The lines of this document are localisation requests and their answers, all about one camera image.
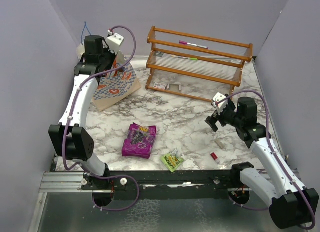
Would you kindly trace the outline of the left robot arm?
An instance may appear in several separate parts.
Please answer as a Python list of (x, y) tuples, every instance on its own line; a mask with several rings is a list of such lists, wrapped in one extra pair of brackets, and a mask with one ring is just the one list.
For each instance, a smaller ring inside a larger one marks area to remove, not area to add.
[(88, 35), (84, 39), (84, 53), (74, 68), (72, 93), (58, 124), (50, 125), (48, 133), (55, 152), (62, 157), (66, 170), (73, 169), (67, 161), (80, 165), (94, 174), (93, 183), (99, 189), (110, 185), (107, 165), (94, 154), (94, 140), (86, 131), (87, 114), (100, 82), (100, 73), (112, 67), (115, 54), (104, 47), (105, 38)]

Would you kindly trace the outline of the checkered paper bag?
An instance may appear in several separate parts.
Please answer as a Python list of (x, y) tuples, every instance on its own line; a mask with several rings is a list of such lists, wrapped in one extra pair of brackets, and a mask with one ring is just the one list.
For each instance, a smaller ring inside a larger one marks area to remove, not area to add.
[[(141, 87), (131, 65), (131, 59), (125, 58), (121, 50), (115, 54), (115, 57), (118, 55), (122, 58), (122, 65), (118, 68), (82, 69), (84, 41), (85, 36), (82, 36), (78, 48), (79, 62), (74, 68), (74, 92), (70, 100), (74, 112), (79, 111), (83, 105), (88, 105), (90, 102), (94, 102), (97, 109), (102, 111)], [(120, 68), (123, 69), (123, 72), (113, 76), (113, 71)]]

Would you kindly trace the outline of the orange snack bag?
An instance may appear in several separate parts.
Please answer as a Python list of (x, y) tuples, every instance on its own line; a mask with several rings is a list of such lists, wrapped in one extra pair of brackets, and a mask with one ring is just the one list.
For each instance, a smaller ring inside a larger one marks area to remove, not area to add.
[[(116, 58), (115, 58), (115, 60), (114, 60), (114, 62), (113, 62), (112, 67), (113, 67), (113, 68), (118, 68), (118, 67), (120, 67), (122, 64), (123, 64), (123, 63), (122, 63), (122, 58), (120, 58), (120, 57), (117, 55)], [(118, 73), (120, 73), (120, 72), (123, 72), (123, 69), (122, 69), (122, 68), (113, 71), (113, 72), (112, 72), (112, 76), (117, 76)]]

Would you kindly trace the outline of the light green candy packet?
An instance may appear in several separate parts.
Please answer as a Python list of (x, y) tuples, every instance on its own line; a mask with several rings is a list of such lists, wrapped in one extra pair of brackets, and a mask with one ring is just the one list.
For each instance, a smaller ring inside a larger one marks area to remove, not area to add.
[(177, 168), (184, 162), (184, 159), (181, 157), (177, 148), (169, 153), (164, 154), (160, 159), (171, 173), (175, 172)]

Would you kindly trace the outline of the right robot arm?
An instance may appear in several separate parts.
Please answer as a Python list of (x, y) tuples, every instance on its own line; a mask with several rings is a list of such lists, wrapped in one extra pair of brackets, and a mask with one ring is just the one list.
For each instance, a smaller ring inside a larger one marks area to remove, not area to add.
[(239, 138), (257, 156), (270, 179), (261, 176), (249, 162), (231, 167), (230, 183), (234, 187), (246, 185), (266, 204), (274, 224), (280, 229), (315, 226), (315, 213), (319, 194), (314, 188), (307, 188), (294, 174), (277, 150), (267, 128), (258, 122), (258, 107), (253, 98), (240, 97), (237, 104), (222, 93), (212, 98), (214, 113), (206, 123), (217, 131), (230, 125), (236, 129)]

